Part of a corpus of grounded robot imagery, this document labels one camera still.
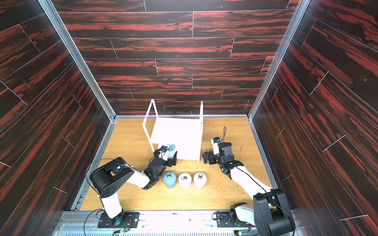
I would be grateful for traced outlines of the teal tea canister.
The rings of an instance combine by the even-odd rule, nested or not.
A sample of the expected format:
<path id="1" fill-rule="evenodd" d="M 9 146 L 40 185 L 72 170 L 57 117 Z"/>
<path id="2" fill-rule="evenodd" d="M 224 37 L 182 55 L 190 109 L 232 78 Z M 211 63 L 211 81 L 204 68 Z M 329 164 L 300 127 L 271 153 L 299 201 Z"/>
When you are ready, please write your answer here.
<path id="1" fill-rule="evenodd" d="M 168 156 L 168 158 L 173 158 L 173 156 L 176 152 L 176 145 L 169 144 L 168 147 L 169 147 L 169 149 L 167 151 L 167 156 Z"/>
<path id="2" fill-rule="evenodd" d="M 163 182 L 167 188 L 174 188 L 177 184 L 176 174 L 173 172 L 166 172 L 163 176 Z"/>

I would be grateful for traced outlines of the white tea canister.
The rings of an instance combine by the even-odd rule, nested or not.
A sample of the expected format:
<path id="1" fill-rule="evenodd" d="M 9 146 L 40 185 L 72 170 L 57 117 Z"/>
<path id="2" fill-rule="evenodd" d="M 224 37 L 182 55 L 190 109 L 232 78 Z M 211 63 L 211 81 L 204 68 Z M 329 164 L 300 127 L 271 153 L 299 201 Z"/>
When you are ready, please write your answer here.
<path id="1" fill-rule="evenodd" d="M 189 189 L 192 185 L 192 176 L 189 173 L 182 173 L 178 177 L 178 183 L 182 189 Z"/>
<path id="2" fill-rule="evenodd" d="M 197 189 L 203 189 L 207 184 L 207 177 L 204 173 L 196 173 L 194 176 L 194 186 Z"/>

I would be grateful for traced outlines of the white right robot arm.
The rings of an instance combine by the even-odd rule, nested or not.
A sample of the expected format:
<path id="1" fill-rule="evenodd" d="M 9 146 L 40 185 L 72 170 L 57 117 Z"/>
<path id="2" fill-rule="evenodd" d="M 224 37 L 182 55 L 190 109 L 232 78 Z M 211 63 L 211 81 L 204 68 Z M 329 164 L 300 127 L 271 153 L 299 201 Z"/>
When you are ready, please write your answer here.
<path id="1" fill-rule="evenodd" d="M 219 137 L 211 140 L 213 151 L 202 154 L 204 163 L 218 164 L 221 171 L 240 185 L 253 199 L 253 206 L 237 203 L 230 207 L 229 222 L 234 227 L 251 226 L 261 236 L 295 233 L 295 222 L 282 190 L 272 189 L 254 177 L 232 153 L 232 144 Z"/>

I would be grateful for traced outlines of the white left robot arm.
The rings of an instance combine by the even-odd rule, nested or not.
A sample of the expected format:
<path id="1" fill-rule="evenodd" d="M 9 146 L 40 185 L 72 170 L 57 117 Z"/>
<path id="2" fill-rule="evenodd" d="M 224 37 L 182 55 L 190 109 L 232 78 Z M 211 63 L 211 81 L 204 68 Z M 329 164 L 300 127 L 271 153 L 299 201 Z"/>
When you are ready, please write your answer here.
<path id="1" fill-rule="evenodd" d="M 123 215 L 124 211 L 120 205 L 117 191 L 125 183 L 148 190 L 160 180 L 166 167 L 176 165 L 177 153 L 174 153 L 172 158 L 164 157 L 168 151 L 167 146 L 162 146 L 154 151 L 154 157 L 142 172 L 130 166 L 123 158 L 118 157 L 90 174 L 90 180 L 110 219 L 113 220 Z"/>

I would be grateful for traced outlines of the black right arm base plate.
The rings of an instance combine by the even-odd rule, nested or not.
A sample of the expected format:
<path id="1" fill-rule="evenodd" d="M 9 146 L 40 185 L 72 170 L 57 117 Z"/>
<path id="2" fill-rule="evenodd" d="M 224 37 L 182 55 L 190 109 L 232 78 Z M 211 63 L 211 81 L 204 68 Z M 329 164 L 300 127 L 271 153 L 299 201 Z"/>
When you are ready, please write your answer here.
<path id="1" fill-rule="evenodd" d="M 232 221 L 228 211 L 216 211 L 212 216 L 218 228 L 241 228 L 250 226 L 246 222 Z"/>

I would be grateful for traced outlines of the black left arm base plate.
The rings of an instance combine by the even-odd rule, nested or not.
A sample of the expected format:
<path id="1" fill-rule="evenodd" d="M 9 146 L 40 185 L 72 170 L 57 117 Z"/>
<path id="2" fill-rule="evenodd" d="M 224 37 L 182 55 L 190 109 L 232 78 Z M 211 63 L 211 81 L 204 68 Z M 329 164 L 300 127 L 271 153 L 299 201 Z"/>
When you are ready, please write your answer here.
<path id="1" fill-rule="evenodd" d="M 107 228 L 131 229 L 131 228 L 137 228 L 139 216 L 140 216 L 139 212 L 124 211 L 114 218 L 109 218 L 106 213 L 102 213 L 97 227 L 100 228 L 100 229 L 107 229 Z"/>

